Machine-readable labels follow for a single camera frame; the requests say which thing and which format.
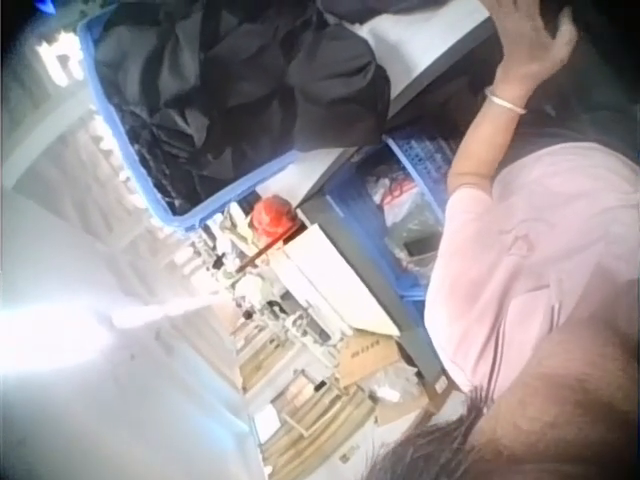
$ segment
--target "dark clothing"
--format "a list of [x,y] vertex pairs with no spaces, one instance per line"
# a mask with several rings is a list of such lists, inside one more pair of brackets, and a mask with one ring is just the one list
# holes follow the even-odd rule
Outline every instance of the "dark clothing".
[[313,0],[125,1],[95,66],[176,215],[291,149],[376,144],[389,109],[367,41]]

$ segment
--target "dark hair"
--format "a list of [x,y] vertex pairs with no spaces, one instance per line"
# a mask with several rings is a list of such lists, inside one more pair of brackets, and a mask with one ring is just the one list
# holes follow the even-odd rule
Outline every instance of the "dark hair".
[[469,437],[482,419],[485,405],[482,398],[474,394],[461,416],[436,424],[431,423],[433,414],[425,412],[397,443],[378,454],[363,480],[638,478],[637,462],[630,464],[622,458],[594,459],[593,463],[539,460],[527,463],[526,460],[483,458],[482,452],[469,445]]
[[455,420],[431,424],[425,411],[404,436],[382,451],[363,480],[452,480],[463,477],[471,460],[467,448],[471,432],[482,418],[484,403],[469,398],[465,412]]

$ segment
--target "woman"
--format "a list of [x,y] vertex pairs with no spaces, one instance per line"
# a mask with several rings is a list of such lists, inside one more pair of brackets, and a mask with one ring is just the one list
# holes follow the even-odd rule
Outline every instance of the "woman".
[[[449,173],[425,309],[471,401],[451,423],[419,421],[366,478],[637,478],[636,118],[589,91],[568,10],[550,35],[539,0],[483,4],[503,60]],[[590,110],[524,115],[567,62]]]

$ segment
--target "blue plastic basket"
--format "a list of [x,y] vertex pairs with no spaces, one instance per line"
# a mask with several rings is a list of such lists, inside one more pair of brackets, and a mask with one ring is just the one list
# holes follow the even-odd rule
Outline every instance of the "blue plastic basket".
[[120,149],[122,161],[129,170],[131,178],[136,185],[138,193],[146,202],[152,215],[160,223],[169,228],[189,232],[201,228],[204,223],[216,213],[224,209],[230,202],[244,197],[257,185],[282,171],[298,158],[298,152],[292,151],[254,170],[235,183],[220,190],[212,197],[195,207],[184,215],[175,215],[171,212],[162,196],[156,191],[153,182],[146,170],[140,165],[138,155],[135,153],[124,126],[113,106],[105,97],[102,85],[95,69],[95,42],[102,33],[105,22],[115,7],[110,7],[97,15],[83,21],[78,26],[78,38],[85,60],[85,69],[89,88],[93,94],[96,109],[105,123],[111,129],[113,137]]
[[447,174],[453,160],[452,145],[429,138],[424,127],[410,127],[385,138],[409,171],[441,222],[447,205]]
[[[388,146],[381,148],[402,162],[442,221],[447,201],[446,175],[453,158],[451,146],[443,140],[427,138],[418,128],[393,133],[385,141]],[[324,193],[358,244],[400,296],[407,301],[424,300],[425,285],[403,267],[387,246],[388,228],[383,213],[371,198],[357,166],[353,162],[343,165],[327,183]]]

